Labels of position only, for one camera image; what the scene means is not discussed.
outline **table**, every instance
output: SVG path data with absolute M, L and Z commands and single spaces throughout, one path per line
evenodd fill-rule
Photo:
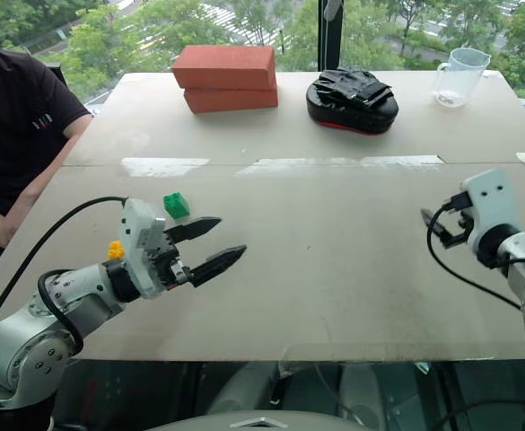
M 67 209 L 108 194 L 160 205 L 180 191 L 192 216 L 223 218 L 180 245 L 187 265 L 229 246 L 249 249 L 197 290 L 131 303 L 86 340 L 81 357 L 525 357 L 520 314 L 437 267 L 419 215 L 468 176 L 503 167 L 525 226 L 525 164 L 515 156 L 525 152 L 525 110 L 505 81 L 484 78 L 469 105 L 448 111 L 419 95 L 431 74 L 379 73 L 401 112 L 387 134 L 362 136 L 308 119 L 303 89 L 315 76 L 280 74 L 277 110 L 194 116 L 171 75 L 126 75 L 0 259 L 0 288 Z M 118 225 L 112 204 L 78 215 L 39 253 L 1 315 L 22 305 L 42 272 L 105 260 Z M 512 296 L 466 248 L 440 254 Z

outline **black bag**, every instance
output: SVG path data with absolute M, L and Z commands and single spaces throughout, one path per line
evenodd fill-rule
M 361 69 L 325 70 L 306 92 L 308 113 L 321 125 L 382 133 L 398 115 L 389 85 Z

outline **clear plastic pitcher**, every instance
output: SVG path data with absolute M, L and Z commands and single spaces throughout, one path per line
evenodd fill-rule
M 435 99 L 449 108 L 463 105 L 469 99 L 492 56 L 473 48 L 455 48 L 447 63 L 438 66 L 433 86 Z

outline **person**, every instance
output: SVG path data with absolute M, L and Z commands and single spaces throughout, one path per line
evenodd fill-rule
M 41 62 L 0 49 L 0 256 L 91 118 Z

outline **stacked red bricks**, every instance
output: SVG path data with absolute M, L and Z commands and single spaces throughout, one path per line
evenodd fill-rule
M 278 106 L 271 47 L 188 45 L 172 72 L 195 113 Z

